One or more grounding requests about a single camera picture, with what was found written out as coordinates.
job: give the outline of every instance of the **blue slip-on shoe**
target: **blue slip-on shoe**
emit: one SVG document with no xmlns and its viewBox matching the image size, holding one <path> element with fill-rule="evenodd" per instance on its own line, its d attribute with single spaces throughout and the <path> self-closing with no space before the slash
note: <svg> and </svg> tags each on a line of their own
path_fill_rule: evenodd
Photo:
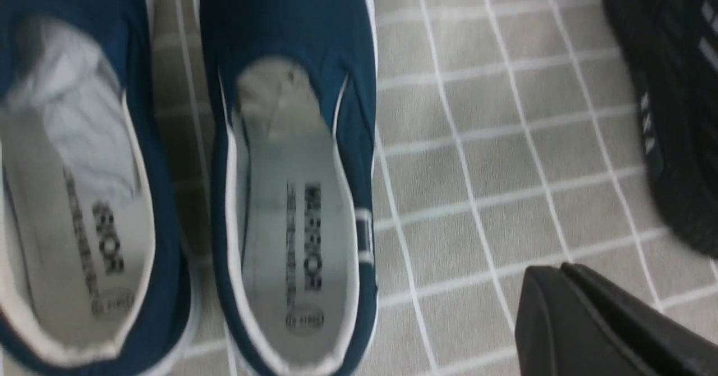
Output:
<svg viewBox="0 0 718 376">
<path fill-rule="evenodd" d="M 195 0 L 218 294 L 261 376 L 353 373 L 376 323 L 374 0 Z"/>
<path fill-rule="evenodd" d="M 166 374 L 199 322 L 151 94 L 154 0 L 0 0 L 0 345 Z"/>
</svg>

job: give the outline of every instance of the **shoe lining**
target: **shoe lining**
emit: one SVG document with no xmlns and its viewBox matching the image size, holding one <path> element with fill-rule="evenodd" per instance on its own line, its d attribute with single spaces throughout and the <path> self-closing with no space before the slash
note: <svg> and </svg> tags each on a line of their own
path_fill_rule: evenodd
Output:
<svg viewBox="0 0 718 376">
<path fill-rule="evenodd" d="M 62 34 L 72 39 L 68 52 L 86 49 L 87 54 L 93 54 L 98 49 L 91 39 L 69 26 Z M 57 59 L 71 61 L 74 57 L 77 55 L 63 54 Z M 25 59 L 38 61 L 41 57 L 27 54 Z M 112 81 L 115 77 L 105 79 L 106 71 L 82 71 L 79 66 L 68 68 L 57 62 L 52 65 L 56 71 L 49 72 L 35 72 L 35 67 L 29 66 L 31 74 L 20 80 L 16 89 L 48 94 L 43 84 L 57 81 L 38 80 L 43 73 L 73 85 L 49 98 L 21 97 L 20 92 L 11 90 L 18 96 L 0 100 L 0 217 L 4 232 L 0 239 L 0 267 L 11 269 L 2 273 L 0 308 L 36 355 L 63 366 L 112 359 L 119 354 L 144 299 L 154 257 L 151 200 L 146 193 L 144 164 L 136 159 L 139 148 L 129 125 L 126 103 L 122 95 L 111 98 L 99 89 L 88 90 L 88 83 L 92 87 L 94 82 Z M 118 198 L 114 192 L 103 194 L 103 186 L 113 187 L 107 181 L 113 173 L 88 181 L 88 168 L 69 164 L 59 153 L 57 143 L 49 138 L 43 108 L 61 112 L 62 108 L 77 108 L 76 103 L 87 103 L 91 106 L 88 109 L 112 108 L 119 113 L 128 138 L 128 150 L 123 152 L 134 155 L 134 161 L 129 163 L 136 164 L 133 171 L 139 183 L 131 190 L 130 198 Z M 106 123 L 102 113 L 92 118 L 93 125 Z M 77 121 L 65 125 L 82 130 Z M 91 158 L 98 151 L 88 146 L 77 153 L 88 153 Z M 105 153 L 119 159 L 120 153 L 113 149 Z"/>
<path fill-rule="evenodd" d="M 240 245 L 249 307 L 289 366 L 340 365 L 356 312 L 356 227 L 333 135 L 294 63 L 260 61 L 238 87 L 243 125 L 234 131 L 248 141 L 251 172 Z"/>
</svg>

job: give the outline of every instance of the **shoe opening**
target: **shoe opening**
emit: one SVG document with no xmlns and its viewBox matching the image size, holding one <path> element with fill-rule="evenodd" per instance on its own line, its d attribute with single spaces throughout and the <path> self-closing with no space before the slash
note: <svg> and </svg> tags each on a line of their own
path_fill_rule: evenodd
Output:
<svg viewBox="0 0 718 376">
<path fill-rule="evenodd" d="M 154 258 L 141 151 L 100 46 L 28 18 L 18 81 L 0 98 L 0 310 L 39 359 L 119 355 Z"/>
<path fill-rule="evenodd" d="M 227 220 L 236 221 L 228 245 L 240 315 L 275 373 L 334 373 L 359 295 L 354 206 L 334 134 L 306 72 L 287 59 L 244 71 L 238 100 Z"/>
</svg>

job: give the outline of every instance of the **white stripe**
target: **white stripe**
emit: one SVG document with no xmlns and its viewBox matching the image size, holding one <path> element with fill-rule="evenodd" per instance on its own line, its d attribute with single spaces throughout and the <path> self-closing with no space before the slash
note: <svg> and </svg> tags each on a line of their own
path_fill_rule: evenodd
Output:
<svg viewBox="0 0 718 376">
<path fill-rule="evenodd" d="M 364 222 L 371 222 L 371 212 L 366 208 L 357 208 L 354 212 L 354 217 L 357 220 L 364 220 Z"/>
<path fill-rule="evenodd" d="M 701 11 L 703 11 L 703 17 L 706 19 L 706 21 L 708 21 L 708 24 L 710 24 L 713 20 L 713 17 L 715 16 L 715 11 L 713 11 L 711 3 L 703 2 L 703 7 L 701 8 Z"/>
<path fill-rule="evenodd" d="M 713 69 L 718 72 L 718 53 L 716 53 L 716 50 L 708 43 L 707 39 L 702 38 L 698 48 L 701 49 L 701 52 L 703 52 L 703 55 L 708 59 L 711 66 L 713 66 Z"/>
<path fill-rule="evenodd" d="M 374 265 L 374 255 L 369 251 L 359 251 L 359 263 Z"/>
</svg>

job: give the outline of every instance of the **printed brand logo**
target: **printed brand logo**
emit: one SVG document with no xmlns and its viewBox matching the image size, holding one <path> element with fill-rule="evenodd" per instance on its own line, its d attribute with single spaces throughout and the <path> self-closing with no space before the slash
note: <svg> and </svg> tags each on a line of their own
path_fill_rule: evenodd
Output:
<svg viewBox="0 0 718 376">
<path fill-rule="evenodd" d="M 97 320 L 113 322 L 122 319 L 134 304 L 134 293 L 125 287 L 104 291 L 92 303 L 92 314 Z"/>
<path fill-rule="evenodd" d="M 297 237 L 297 190 L 292 182 L 287 184 L 287 309 L 294 307 L 297 297 L 297 256 L 295 242 Z"/>
<path fill-rule="evenodd" d="M 321 186 L 305 186 L 305 291 L 321 291 Z"/>
<path fill-rule="evenodd" d="M 653 117 L 651 115 L 651 98 L 648 93 L 641 97 L 641 130 L 643 131 L 643 151 L 651 154 L 656 147 L 656 135 L 653 130 Z"/>
<path fill-rule="evenodd" d="M 120 248 L 120 238 L 115 228 L 115 215 L 106 202 L 96 202 L 92 207 L 95 217 L 95 230 L 99 238 L 100 253 L 105 262 L 105 274 L 121 274 L 125 272 L 125 260 Z"/>
<path fill-rule="evenodd" d="M 296 305 L 287 313 L 285 325 L 295 335 L 306 337 L 324 326 L 324 312 L 312 304 Z"/>
<path fill-rule="evenodd" d="M 72 172 L 65 168 L 65 187 L 70 202 L 72 228 L 77 238 L 77 249 L 80 252 L 80 264 L 85 275 L 85 285 L 90 295 L 90 311 L 97 320 L 118 320 L 126 315 L 134 304 L 134 293 L 123 287 L 115 287 L 100 292 L 97 270 L 93 263 L 92 251 L 88 241 L 87 230 L 82 216 L 82 207 L 77 197 L 77 186 Z M 114 225 L 114 216 L 106 204 L 95 204 L 95 228 L 99 238 L 99 250 L 105 261 L 106 274 L 123 273 L 124 261 L 119 254 L 120 241 Z"/>
<path fill-rule="evenodd" d="M 77 198 L 77 187 L 75 187 L 75 178 L 72 172 L 65 168 L 65 187 L 67 188 L 67 197 L 70 201 L 70 212 L 72 213 L 72 228 L 77 238 L 77 249 L 80 252 L 80 264 L 82 265 L 82 273 L 85 274 L 85 285 L 87 286 L 90 298 L 95 301 L 99 296 L 97 288 L 97 271 L 92 261 L 92 251 L 88 242 L 85 223 L 82 221 L 82 207 L 80 200 Z"/>
</svg>

